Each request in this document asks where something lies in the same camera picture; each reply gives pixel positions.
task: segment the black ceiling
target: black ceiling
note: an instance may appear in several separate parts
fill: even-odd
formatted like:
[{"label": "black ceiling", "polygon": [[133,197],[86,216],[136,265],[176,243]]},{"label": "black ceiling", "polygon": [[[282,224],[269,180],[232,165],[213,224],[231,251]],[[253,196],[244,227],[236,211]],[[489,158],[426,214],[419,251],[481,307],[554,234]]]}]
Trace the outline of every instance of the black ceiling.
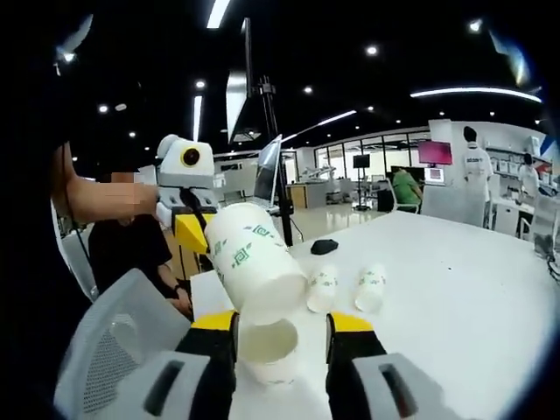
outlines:
[{"label": "black ceiling", "polygon": [[[439,118],[440,111],[455,120],[495,120],[531,128],[536,128],[535,119],[546,118],[543,105],[501,95],[410,98],[411,92],[430,88],[527,90],[542,85],[542,73],[536,71],[526,86],[515,85],[506,57],[495,51],[487,31],[501,22],[471,4],[231,0],[222,27],[211,31],[206,23],[212,3],[127,0],[104,5],[95,14],[77,59],[61,65],[61,77],[79,93],[76,106],[86,115],[83,132],[72,143],[79,173],[110,171],[115,161],[111,153],[122,153],[123,145],[138,166],[148,165],[164,135],[192,137],[198,79],[206,81],[200,141],[210,143],[214,152],[232,150],[221,131],[227,127],[228,71],[242,53],[238,32],[245,17],[252,22],[255,73],[269,75],[276,86],[276,119],[284,136],[348,110],[359,111],[310,130],[288,146],[424,126]],[[467,30],[474,18],[484,18],[479,34]],[[518,12],[504,20],[519,29],[520,19]],[[376,56],[365,54],[369,45],[378,47]],[[306,86],[312,87],[312,94],[304,93]],[[127,109],[116,112],[114,106],[122,102]],[[98,113],[100,104],[109,106],[107,114]],[[263,115],[256,111],[251,117],[252,126],[265,132]],[[129,131],[136,137],[130,138]],[[234,149],[259,149],[268,140],[264,134]]]}]

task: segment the paper cup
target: paper cup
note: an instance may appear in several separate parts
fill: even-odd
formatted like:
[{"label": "paper cup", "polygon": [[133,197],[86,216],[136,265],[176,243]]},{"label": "paper cup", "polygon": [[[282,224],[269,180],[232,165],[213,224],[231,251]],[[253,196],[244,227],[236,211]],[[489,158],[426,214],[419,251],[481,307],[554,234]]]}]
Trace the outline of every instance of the paper cup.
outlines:
[{"label": "paper cup", "polygon": [[334,306],[338,285],[337,269],[326,265],[311,274],[307,291],[307,307],[312,312],[328,313]]},{"label": "paper cup", "polygon": [[382,306],[386,283],[385,269],[375,265],[365,269],[358,282],[354,303],[363,312],[377,312]]},{"label": "paper cup", "polygon": [[237,356],[261,384],[289,385],[298,372],[297,347],[298,330],[281,319],[271,325],[242,327]]},{"label": "paper cup", "polygon": [[213,266],[234,308],[248,322],[265,325],[300,305],[306,277],[276,230],[264,226],[264,219],[256,220],[261,209],[253,212],[252,207],[249,203],[226,207],[208,223],[205,235]]}]

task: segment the green shirt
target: green shirt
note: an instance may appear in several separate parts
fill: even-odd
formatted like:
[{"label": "green shirt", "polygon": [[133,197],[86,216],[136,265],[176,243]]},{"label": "green shirt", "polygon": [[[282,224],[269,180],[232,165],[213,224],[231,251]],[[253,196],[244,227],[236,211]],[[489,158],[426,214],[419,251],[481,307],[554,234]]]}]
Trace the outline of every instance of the green shirt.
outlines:
[{"label": "green shirt", "polygon": [[406,171],[399,171],[393,176],[393,189],[396,202],[399,204],[420,204],[420,198],[414,193],[412,187],[418,187],[417,182]]}]

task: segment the window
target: window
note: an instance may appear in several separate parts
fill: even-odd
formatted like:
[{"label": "window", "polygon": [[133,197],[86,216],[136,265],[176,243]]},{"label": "window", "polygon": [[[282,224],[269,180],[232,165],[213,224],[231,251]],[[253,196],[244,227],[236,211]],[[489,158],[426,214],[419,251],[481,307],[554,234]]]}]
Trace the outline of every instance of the window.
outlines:
[{"label": "window", "polygon": [[352,181],[358,180],[358,170],[354,169],[354,156],[361,155],[360,140],[344,143],[344,157],[346,159],[346,177]]},{"label": "window", "polygon": [[283,162],[286,167],[286,184],[296,182],[298,169],[296,168],[296,153],[283,153]]},{"label": "window", "polygon": [[[326,153],[326,147],[322,149],[315,150],[315,158],[317,159],[317,167],[323,168],[325,166],[329,166],[329,156]],[[323,173],[320,176],[322,179],[329,179],[328,173]]]},{"label": "window", "polygon": [[334,179],[344,178],[346,176],[344,171],[344,157],[342,155],[342,144],[329,146],[329,162],[334,168],[334,172],[332,173]]}]

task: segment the cable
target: cable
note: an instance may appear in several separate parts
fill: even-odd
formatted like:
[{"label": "cable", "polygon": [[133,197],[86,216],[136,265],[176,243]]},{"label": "cable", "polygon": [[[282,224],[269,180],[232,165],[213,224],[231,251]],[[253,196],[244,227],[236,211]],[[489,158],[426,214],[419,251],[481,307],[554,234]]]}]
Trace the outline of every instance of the cable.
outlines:
[{"label": "cable", "polygon": [[305,242],[304,239],[304,234],[301,232],[301,230],[299,230],[298,225],[296,224],[296,222],[290,217],[290,221],[293,223],[294,227],[297,229],[297,231],[299,232],[299,236],[301,236],[301,242]]},{"label": "cable", "polygon": [[67,186],[67,174],[66,174],[66,166],[65,163],[65,155],[66,155],[66,146],[62,146],[62,179],[64,182],[64,198],[66,201],[66,207],[68,208],[68,215],[70,216],[70,221],[72,222],[73,230],[76,231],[78,235],[78,240],[80,241],[81,249],[84,251],[84,255],[86,256],[87,263],[89,264],[89,268],[92,268],[91,260],[89,259],[88,251],[86,250],[86,245],[84,244],[83,239],[81,238],[80,231],[78,230],[78,222],[74,219],[74,212],[72,211],[72,207],[70,206],[70,199],[68,198],[68,186]]}]

